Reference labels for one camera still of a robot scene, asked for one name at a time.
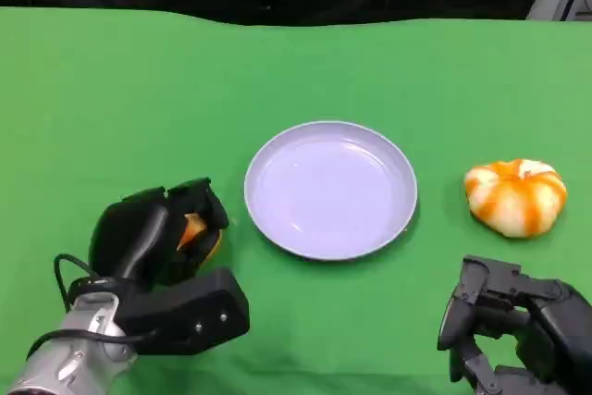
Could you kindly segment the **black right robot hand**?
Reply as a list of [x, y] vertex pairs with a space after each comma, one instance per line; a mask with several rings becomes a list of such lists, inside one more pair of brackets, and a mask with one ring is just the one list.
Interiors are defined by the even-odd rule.
[[[521, 366], [492, 366], [476, 336], [516, 340]], [[450, 381], [476, 394], [588, 394], [591, 305], [559, 279], [532, 278], [517, 264], [467, 255], [438, 333]]]

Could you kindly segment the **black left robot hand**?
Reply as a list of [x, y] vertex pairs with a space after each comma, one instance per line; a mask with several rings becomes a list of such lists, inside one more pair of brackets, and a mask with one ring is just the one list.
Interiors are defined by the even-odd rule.
[[92, 233], [89, 262], [102, 277], [150, 289], [192, 278], [216, 252], [227, 212], [208, 178], [136, 192], [110, 204]]

